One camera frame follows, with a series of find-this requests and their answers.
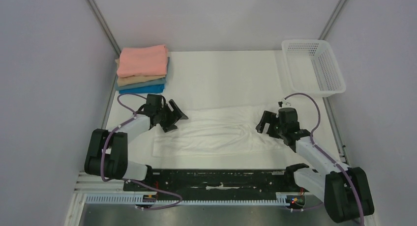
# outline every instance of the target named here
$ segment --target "white table surface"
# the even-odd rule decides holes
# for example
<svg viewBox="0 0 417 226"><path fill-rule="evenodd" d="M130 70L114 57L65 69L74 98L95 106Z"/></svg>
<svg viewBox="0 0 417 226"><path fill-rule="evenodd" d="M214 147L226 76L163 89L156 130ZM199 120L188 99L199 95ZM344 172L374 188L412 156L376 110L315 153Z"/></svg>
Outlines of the white table surface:
<svg viewBox="0 0 417 226"><path fill-rule="evenodd" d="M162 95L167 100L173 99L182 110L270 104L291 93L282 51L170 52L170 57L171 73ZM305 76L307 81L314 83L314 75ZM117 103L118 95L116 92L113 99L108 129L131 116ZM322 114L314 137L322 148L339 160L323 100L314 98ZM135 110L145 102L132 95L123 96L121 101ZM289 102L297 110L301 128L311 130L317 123L313 103L302 96L292 97ZM278 112L278 109L277 105L272 112ZM153 157L153 130L156 128L160 127L141 134L129 144L130 161L166 169L284 169L289 165L307 163L283 143L286 148L246 154Z"/></svg>

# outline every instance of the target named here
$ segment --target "beige towel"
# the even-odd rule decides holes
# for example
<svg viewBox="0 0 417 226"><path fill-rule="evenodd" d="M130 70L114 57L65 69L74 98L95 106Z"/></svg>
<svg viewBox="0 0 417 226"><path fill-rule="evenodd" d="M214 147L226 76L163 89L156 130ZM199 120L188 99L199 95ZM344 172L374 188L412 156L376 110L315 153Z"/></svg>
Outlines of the beige towel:
<svg viewBox="0 0 417 226"><path fill-rule="evenodd" d="M119 68L120 59L116 59L116 63L117 63L118 68ZM164 77L165 77L165 75L129 76L129 77L126 77L126 78L118 77L117 83L118 83L118 86L125 86L125 85L131 85L131 84L135 84L135 83L142 83L142 82L146 82L146 81L157 80L157 79L161 79L161 78L164 78Z"/></svg>

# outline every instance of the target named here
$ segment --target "pink towel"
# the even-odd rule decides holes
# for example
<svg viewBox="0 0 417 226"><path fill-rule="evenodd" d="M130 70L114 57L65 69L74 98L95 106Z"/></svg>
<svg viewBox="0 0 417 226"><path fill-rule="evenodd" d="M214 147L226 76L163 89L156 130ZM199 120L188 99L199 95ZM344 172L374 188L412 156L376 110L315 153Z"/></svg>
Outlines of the pink towel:
<svg viewBox="0 0 417 226"><path fill-rule="evenodd" d="M165 45L149 48L123 48L117 75L129 76L166 75L168 50Z"/></svg>

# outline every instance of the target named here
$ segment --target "cable tie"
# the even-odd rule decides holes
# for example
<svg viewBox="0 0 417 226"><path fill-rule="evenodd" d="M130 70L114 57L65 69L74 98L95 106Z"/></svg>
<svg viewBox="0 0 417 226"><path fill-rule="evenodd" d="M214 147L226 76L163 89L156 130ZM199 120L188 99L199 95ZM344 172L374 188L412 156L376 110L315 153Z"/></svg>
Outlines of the cable tie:
<svg viewBox="0 0 417 226"><path fill-rule="evenodd" d="M282 107L282 105L285 106L291 106L291 103L289 103L285 98L282 98L282 100L278 103L280 105L280 107Z"/></svg>

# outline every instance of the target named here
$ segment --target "metal floor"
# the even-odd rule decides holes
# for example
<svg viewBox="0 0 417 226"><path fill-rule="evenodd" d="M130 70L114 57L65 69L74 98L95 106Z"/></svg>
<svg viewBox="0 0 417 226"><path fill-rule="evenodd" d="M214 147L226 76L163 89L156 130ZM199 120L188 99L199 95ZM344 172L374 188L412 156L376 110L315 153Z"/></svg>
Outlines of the metal floor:
<svg viewBox="0 0 417 226"><path fill-rule="evenodd" d="M353 226L334 223L324 207L291 213L278 206L177 206L141 211L133 205L86 204L80 226Z"/></svg>

